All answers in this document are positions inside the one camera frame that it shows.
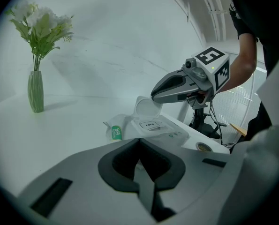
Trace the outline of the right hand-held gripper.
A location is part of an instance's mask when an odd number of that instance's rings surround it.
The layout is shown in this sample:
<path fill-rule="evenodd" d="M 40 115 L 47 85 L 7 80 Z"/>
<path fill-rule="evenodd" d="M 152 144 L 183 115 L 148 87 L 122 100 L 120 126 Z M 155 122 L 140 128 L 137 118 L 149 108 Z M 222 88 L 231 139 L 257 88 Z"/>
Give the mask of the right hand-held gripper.
<path fill-rule="evenodd" d="M 151 98 L 159 104 L 187 99 L 193 109 L 205 108 L 230 80 L 230 59 L 226 53 L 210 46 L 186 59 L 181 68 L 165 75 L 153 88 Z M 188 94 L 207 91 L 202 103 L 188 99 Z"/>

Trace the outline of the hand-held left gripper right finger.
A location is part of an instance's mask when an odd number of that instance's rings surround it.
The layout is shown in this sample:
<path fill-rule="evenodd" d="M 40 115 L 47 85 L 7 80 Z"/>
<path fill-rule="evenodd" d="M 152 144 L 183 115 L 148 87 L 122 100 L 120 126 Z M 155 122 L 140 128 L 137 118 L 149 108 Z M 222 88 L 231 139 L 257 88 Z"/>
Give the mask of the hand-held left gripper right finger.
<path fill-rule="evenodd" d="M 139 199 L 157 222 L 181 213 L 222 172 L 229 154 L 164 146 L 140 139 Z"/>

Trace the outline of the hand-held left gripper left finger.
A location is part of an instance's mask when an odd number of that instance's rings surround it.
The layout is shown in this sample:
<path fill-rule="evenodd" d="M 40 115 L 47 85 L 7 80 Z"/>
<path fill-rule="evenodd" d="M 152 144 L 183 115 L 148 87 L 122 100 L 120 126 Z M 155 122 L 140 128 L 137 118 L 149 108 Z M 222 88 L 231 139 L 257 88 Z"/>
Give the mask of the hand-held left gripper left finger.
<path fill-rule="evenodd" d="M 153 222 L 136 193 L 114 190 L 100 177 L 100 159 L 129 141 L 114 142 L 73 154 L 31 181 L 18 199 L 31 207 L 58 179 L 71 181 L 48 216 L 51 222 Z"/>

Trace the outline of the person's right hand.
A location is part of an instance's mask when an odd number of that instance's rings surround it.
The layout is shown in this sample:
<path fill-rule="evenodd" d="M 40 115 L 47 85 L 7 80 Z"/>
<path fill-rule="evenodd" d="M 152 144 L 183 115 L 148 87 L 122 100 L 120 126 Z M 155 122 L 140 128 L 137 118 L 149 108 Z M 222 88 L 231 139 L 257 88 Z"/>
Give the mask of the person's right hand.
<path fill-rule="evenodd" d="M 196 91 L 188 95 L 188 99 L 196 99 L 199 103 L 202 103 L 207 95 L 207 91 Z"/>

